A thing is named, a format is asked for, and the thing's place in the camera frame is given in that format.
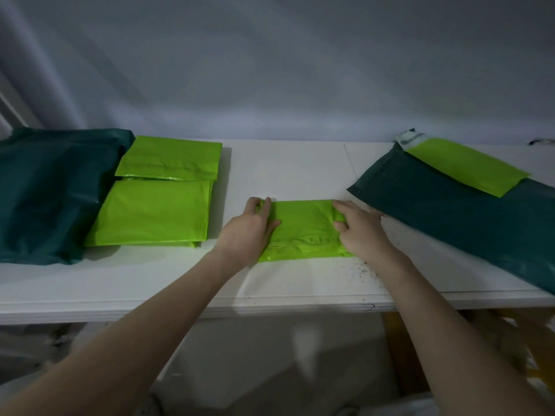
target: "gray wall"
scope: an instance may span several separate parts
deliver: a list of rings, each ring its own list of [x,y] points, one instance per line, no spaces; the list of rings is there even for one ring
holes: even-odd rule
[[[522,144],[555,131],[555,0],[0,0],[49,128]]]

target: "hand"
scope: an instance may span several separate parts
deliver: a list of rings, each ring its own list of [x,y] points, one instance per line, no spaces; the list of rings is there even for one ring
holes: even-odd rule
[[[259,213],[256,208],[262,200],[251,197],[246,202],[241,216],[231,219],[221,230],[212,251],[226,255],[237,271],[256,263],[268,243],[272,231],[281,224],[281,220],[268,222],[272,200],[268,197]]]
[[[363,210],[352,201],[334,200],[333,204],[347,221],[347,224],[334,222],[341,233],[341,243],[347,251],[365,260],[372,270],[381,272],[399,260],[408,259],[387,238],[378,210]]]

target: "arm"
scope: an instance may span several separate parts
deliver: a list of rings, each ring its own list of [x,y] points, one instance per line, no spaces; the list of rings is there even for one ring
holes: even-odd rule
[[[271,200],[257,214],[259,203],[250,198],[191,270],[15,396],[2,415],[132,412],[218,290],[256,262],[279,225],[267,223]]]
[[[347,250],[377,272],[405,322],[426,378],[445,415],[553,415],[532,387],[387,239],[381,215],[334,202]]]

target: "package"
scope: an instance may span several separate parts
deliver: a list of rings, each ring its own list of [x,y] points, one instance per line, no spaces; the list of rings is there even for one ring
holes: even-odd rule
[[[339,240],[334,221],[345,217],[333,208],[331,200],[276,201],[269,221],[281,225],[270,235],[259,262],[317,257],[352,257]]]
[[[14,130],[0,141],[0,262],[74,264],[135,137],[128,130]]]
[[[206,240],[212,181],[117,181],[85,246],[193,246]]]
[[[470,187],[502,197],[530,176],[502,160],[446,139],[431,138],[414,129],[397,137],[407,153]]]
[[[137,136],[115,174],[158,180],[215,181],[221,146],[208,141]]]
[[[368,205],[555,294],[555,188],[524,179],[497,198],[398,145],[348,190]]]

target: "floor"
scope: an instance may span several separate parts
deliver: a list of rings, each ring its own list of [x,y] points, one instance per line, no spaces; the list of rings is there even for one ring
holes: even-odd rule
[[[154,388],[170,415],[333,415],[399,396],[378,313],[201,320]]]

